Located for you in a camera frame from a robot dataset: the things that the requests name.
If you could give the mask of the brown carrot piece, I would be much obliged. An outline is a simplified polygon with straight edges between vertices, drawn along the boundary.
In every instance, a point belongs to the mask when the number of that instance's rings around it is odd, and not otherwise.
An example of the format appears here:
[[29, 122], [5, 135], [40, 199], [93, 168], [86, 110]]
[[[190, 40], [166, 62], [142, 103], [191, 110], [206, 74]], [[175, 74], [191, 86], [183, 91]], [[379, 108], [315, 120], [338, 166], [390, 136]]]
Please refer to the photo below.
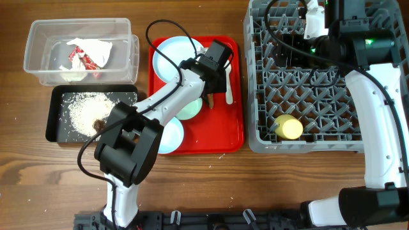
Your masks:
[[209, 106], [210, 109], [214, 108], [214, 99], [213, 99], [213, 94], [207, 94], [207, 104]]

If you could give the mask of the yellow plastic cup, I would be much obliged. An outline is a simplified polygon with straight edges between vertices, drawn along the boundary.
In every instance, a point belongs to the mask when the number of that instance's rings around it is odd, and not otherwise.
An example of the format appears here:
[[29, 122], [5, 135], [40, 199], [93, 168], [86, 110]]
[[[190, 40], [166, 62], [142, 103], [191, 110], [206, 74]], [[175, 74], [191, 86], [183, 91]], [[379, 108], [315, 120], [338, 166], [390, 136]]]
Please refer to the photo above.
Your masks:
[[280, 115], [275, 119], [275, 123], [278, 124], [275, 133], [284, 139], [298, 139], [303, 134], [304, 128], [301, 122], [292, 115]]

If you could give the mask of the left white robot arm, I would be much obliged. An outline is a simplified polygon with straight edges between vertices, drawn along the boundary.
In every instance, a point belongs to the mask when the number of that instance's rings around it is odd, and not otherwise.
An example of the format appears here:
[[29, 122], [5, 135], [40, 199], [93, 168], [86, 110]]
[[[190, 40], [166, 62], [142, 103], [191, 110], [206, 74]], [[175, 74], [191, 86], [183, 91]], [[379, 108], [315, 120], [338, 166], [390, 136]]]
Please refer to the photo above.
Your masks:
[[95, 158], [111, 194], [104, 215], [111, 228], [127, 228], [138, 213], [139, 184], [157, 159], [164, 127], [189, 103], [206, 93], [226, 91], [226, 58], [189, 58], [177, 67], [173, 80], [153, 95], [112, 109], [97, 135]]

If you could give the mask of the small light blue bowl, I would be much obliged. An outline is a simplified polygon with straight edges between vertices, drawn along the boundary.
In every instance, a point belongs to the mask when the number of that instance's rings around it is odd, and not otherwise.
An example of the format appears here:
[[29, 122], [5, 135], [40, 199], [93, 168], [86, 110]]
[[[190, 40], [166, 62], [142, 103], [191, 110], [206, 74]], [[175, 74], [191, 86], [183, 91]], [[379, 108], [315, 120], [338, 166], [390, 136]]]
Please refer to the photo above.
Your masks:
[[174, 117], [164, 127], [158, 153], [169, 154], [177, 150], [183, 142], [184, 134], [181, 121]]

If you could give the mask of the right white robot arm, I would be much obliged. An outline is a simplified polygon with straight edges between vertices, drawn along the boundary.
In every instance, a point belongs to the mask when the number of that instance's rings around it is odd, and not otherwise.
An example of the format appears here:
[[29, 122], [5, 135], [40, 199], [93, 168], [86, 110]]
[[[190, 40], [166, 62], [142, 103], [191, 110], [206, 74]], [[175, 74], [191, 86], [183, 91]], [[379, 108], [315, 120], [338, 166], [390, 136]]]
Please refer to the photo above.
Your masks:
[[344, 79], [364, 143], [365, 185], [309, 201], [309, 224], [364, 227], [407, 221], [408, 124], [394, 34], [386, 29], [341, 30], [320, 36], [303, 49], [278, 42], [297, 54], [346, 71]]

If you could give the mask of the green bowl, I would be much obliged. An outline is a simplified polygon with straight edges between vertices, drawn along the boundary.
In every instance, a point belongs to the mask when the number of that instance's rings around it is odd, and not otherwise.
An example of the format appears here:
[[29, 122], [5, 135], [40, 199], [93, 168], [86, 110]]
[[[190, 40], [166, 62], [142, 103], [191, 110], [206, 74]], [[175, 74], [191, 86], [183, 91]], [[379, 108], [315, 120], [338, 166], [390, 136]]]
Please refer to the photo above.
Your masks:
[[179, 120], [188, 120], [196, 116], [203, 106], [203, 100], [198, 98], [193, 102], [186, 105], [177, 115], [176, 118]]

